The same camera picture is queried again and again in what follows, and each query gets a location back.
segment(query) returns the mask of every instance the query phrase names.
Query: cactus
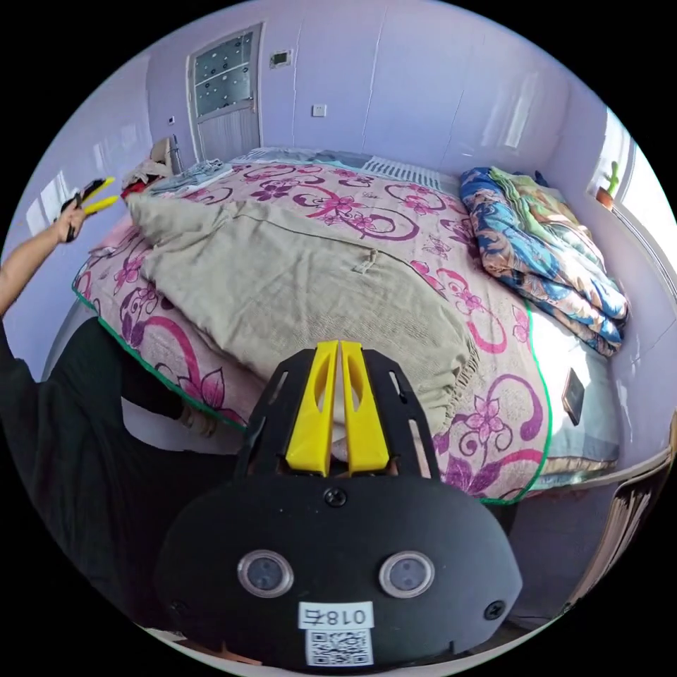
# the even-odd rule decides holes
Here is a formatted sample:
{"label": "cactus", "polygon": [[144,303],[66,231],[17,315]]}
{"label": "cactus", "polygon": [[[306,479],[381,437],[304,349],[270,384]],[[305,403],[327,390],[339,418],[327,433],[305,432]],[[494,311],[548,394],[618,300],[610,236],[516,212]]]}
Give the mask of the cactus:
{"label": "cactus", "polygon": [[616,192],[616,189],[618,187],[618,182],[619,182],[619,179],[618,179],[618,162],[616,162],[616,160],[614,160],[611,163],[611,175],[604,174],[604,178],[609,182],[609,187],[606,189],[606,191],[608,192],[608,194],[610,194],[610,196],[613,197],[614,193]]}

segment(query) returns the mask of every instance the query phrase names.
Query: smartphone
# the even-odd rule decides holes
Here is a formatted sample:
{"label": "smartphone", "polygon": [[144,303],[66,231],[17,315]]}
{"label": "smartphone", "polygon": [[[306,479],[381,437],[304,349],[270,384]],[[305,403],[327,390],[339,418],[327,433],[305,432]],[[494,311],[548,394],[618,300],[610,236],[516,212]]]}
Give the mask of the smartphone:
{"label": "smartphone", "polygon": [[562,404],[574,425],[580,423],[580,416],[583,413],[584,395],[585,387],[580,382],[576,372],[573,369],[569,369],[566,383],[564,384],[564,392],[562,393]]}

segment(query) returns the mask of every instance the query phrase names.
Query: beige blanket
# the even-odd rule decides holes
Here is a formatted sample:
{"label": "beige blanket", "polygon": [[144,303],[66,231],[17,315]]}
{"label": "beige blanket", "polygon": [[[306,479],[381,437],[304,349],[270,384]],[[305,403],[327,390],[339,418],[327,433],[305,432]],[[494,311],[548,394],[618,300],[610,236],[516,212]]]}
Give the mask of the beige blanket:
{"label": "beige blanket", "polygon": [[[319,341],[359,341],[402,367],[433,434],[449,426],[477,349],[463,318],[406,262],[261,202],[132,194],[127,204],[154,247],[142,274],[258,377]],[[344,420],[339,405],[335,421]]]}

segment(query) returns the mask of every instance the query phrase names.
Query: label sticker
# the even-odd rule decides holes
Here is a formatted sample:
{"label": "label sticker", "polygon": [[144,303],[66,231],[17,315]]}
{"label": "label sticker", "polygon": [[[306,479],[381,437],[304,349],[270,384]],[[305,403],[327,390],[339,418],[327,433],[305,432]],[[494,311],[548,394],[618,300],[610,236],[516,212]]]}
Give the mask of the label sticker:
{"label": "label sticker", "polygon": [[374,664],[371,630],[306,630],[310,667],[365,667]]}
{"label": "label sticker", "polygon": [[298,627],[301,630],[335,630],[337,632],[370,630],[374,627],[374,605],[371,602],[350,604],[299,602]]}

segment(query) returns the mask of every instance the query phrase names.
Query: screw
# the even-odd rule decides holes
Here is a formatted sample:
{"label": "screw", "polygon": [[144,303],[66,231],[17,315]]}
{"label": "screw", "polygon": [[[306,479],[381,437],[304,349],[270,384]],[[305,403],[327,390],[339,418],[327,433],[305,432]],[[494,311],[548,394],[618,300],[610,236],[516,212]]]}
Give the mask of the screw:
{"label": "screw", "polygon": [[332,508],[340,508],[346,505],[348,495],[342,489],[328,489],[324,493],[324,500]]}
{"label": "screw", "polygon": [[496,602],[492,602],[485,610],[484,610],[484,617],[488,621],[495,621],[497,618],[501,618],[503,616],[503,612],[506,610],[506,603],[501,602],[501,600],[498,600]]}

